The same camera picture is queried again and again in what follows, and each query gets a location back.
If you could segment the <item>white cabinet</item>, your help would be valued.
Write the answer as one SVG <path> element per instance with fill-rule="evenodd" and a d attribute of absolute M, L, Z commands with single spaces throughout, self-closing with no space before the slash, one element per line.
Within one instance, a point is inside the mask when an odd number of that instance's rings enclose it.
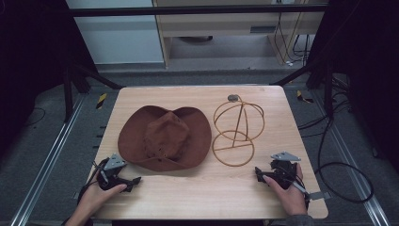
<path fill-rule="evenodd" d="M 66 0 L 70 9 L 145 8 L 152 0 Z M 75 17 L 96 65 L 163 63 L 155 17 Z"/>

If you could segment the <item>gold wire hat stand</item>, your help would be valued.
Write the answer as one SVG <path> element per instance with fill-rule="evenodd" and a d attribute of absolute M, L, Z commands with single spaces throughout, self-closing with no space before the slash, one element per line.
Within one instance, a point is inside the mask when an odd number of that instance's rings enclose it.
<path fill-rule="evenodd" d="M 265 128 L 263 108 L 230 94 L 214 112 L 216 135 L 212 143 L 215 158 L 229 167 L 242 167 L 255 155 L 254 140 Z"/>

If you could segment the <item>person's right hand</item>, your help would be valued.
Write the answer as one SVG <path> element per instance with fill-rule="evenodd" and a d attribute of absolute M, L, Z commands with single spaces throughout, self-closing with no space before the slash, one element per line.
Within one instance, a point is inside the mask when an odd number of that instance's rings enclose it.
<path fill-rule="evenodd" d="M 291 185 L 289 188 L 283 189 L 273 178 L 264 176 L 263 179 L 276 193 L 282 208 L 288 216 L 308 214 L 304 194 L 298 188 Z"/>

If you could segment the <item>black metal stand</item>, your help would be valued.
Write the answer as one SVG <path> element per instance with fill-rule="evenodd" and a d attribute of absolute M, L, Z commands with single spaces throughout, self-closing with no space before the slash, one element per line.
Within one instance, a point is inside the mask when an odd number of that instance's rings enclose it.
<path fill-rule="evenodd" d="M 102 77 L 98 73 L 91 71 L 90 69 L 79 65 L 71 64 L 68 66 L 63 75 L 64 85 L 64 99 L 65 99 L 65 120 L 67 122 L 73 113 L 73 100 L 72 100 L 72 86 L 75 86 L 79 93 L 89 93 L 90 84 L 87 81 L 87 77 L 93 78 L 94 80 L 106 85 L 111 89 L 122 89 L 122 85 L 114 83 L 105 77 Z"/>
<path fill-rule="evenodd" d="M 295 80 L 304 73 L 310 73 L 311 76 L 306 82 L 308 89 L 316 89 L 324 82 L 324 109 L 329 118 L 333 117 L 332 105 L 332 76 L 333 76 L 333 62 L 327 61 L 313 61 L 306 66 L 296 70 L 288 76 L 280 79 L 277 82 L 270 83 L 270 86 L 285 86 L 290 81 Z"/>

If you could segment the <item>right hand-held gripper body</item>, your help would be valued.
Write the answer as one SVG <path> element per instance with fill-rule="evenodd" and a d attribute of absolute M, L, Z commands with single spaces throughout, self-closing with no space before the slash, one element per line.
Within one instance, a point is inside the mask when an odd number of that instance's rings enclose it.
<path fill-rule="evenodd" d="M 300 161 L 300 158 L 288 152 L 272 154 L 271 158 L 272 162 L 270 163 L 270 166 L 273 170 L 274 180 L 283 189 L 288 189 L 296 180 L 296 166 Z"/>

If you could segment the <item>light wooden desk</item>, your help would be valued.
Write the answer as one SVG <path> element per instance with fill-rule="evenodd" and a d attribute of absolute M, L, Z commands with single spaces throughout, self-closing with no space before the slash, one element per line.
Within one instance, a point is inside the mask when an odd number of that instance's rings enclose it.
<path fill-rule="evenodd" d="M 156 7 L 192 7 L 227 5 L 322 4 L 328 0 L 152 0 Z M 233 13 L 158 15 L 156 22 L 166 64 L 172 40 L 178 37 L 266 35 L 280 64 L 294 52 L 295 38 L 314 35 L 323 12 Z"/>

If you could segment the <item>person's left hand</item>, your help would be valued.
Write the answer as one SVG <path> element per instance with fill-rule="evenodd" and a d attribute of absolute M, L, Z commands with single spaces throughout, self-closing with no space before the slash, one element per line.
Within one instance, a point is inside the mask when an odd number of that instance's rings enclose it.
<path fill-rule="evenodd" d="M 77 213 L 81 216 L 91 217 L 109 199 L 121 193 L 126 187 L 127 185 L 121 184 L 108 190 L 102 190 L 97 184 L 90 185 L 77 205 Z"/>

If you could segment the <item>black horizontal frame bar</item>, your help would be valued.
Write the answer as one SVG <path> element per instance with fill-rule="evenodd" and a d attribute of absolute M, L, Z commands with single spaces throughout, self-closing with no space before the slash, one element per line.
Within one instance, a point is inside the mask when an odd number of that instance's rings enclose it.
<path fill-rule="evenodd" d="M 73 17 L 98 16 L 144 16 L 144 15 L 189 15 L 189 14 L 230 14 L 230 13 L 280 13 L 280 12 L 321 12 L 329 4 L 300 5 L 248 5 L 248 6 L 192 6 L 156 8 L 78 8 L 69 9 Z"/>

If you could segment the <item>brown cowboy hat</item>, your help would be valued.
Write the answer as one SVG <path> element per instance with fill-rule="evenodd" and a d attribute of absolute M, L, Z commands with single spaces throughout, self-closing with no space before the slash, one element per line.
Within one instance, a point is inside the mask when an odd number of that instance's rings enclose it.
<path fill-rule="evenodd" d="M 147 170 L 187 170 L 204 160 L 211 141 L 210 123 L 199 109 L 145 105 L 122 127 L 118 149 L 123 159 Z"/>

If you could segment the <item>aluminium floor rail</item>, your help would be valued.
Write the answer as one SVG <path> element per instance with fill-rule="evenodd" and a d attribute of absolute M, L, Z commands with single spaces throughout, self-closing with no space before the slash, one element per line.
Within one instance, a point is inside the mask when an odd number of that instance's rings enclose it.
<path fill-rule="evenodd" d="M 345 197 L 344 194 L 331 190 L 331 192 L 339 197 L 341 200 L 356 204 L 362 204 L 372 221 L 374 226 L 391 226 L 388 217 L 386 216 L 382 206 L 380 205 L 377 197 L 375 196 L 375 187 L 373 186 L 370 178 L 359 168 L 355 158 L 350 153 L 348 146 L 343 140 L 343 136 L 339 131 L 338 127 L 334 124 L 333 117 L 329 118 L 324 109 L 323 97 L 319 91 L 311 91 L 311 96 L 322 113 L 322 117 L 327 120 L 326 127 L 322 133 L 321 142 L 317 153 L 317 168 L 316 171 L 323 181 L 325 186 L 328 186 L 325 177 L 323 176 L 323 170 L 331 166 L 342 166 L 347 171 L 350 181 L 356 189 L 358 198 Z M 331 135 L 332 142 L 336 148 L 336 151 L 340 157 L 337 162 L 321 163 L 322 148 L 325 143 L 326 135 Z"/>
<path fill-rule="evenodd" d="M 24 201 L 16 211 L 12 218 L 9 226 L 25 226 L 29 220 L 32 211 L 34 210 L 36 203 L 40 197 L 42 190 L 44 189 L 49 176 L 51 175 L 56 161 L 69 137 L 69 134 L 79 116 L 82 109 L 82 105 L 86 100 L 86 94 L 78 94 L 76 102 L 72 107 L 72 114 L 70 118 L 63 123 L 59 133 L 57 134 L 56 140 L 54 141 L 49 153 L 47 154 L 41 168 L 27 194 L 24 197 Z"/>

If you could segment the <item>black curtain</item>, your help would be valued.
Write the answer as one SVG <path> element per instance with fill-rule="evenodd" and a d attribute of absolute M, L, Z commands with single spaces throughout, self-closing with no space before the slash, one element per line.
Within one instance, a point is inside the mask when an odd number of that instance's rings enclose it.
<path fill-rule="evenodd" d="M 399 172 L 399 0 L 328 0 L 309 61 L 323 53 L 349 77 L 359 121 Z"/>
<path fill-rule="evenodd" d="M 85 68 L 96 66 L 66 0 L 0 0 L 0 159 L 9 153 L 33 111 L 36 97 L 63 83 L 52 41 L 66 45 Z"/>

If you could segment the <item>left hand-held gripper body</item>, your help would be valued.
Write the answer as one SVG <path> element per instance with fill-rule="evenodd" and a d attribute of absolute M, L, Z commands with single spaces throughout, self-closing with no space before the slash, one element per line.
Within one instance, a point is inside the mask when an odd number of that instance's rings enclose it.
<path fill-rule="evenodd" d="M 124 183 L 125 179 L 119 177 L 120 171 L 125 166 L 125 161 L 115 153 L 102 160 L 99 165 L 100 172 L 97 175 L 97 182 L 100 188 L 102 190 L 108 190 L 117 185 L 126 185 Z"/>

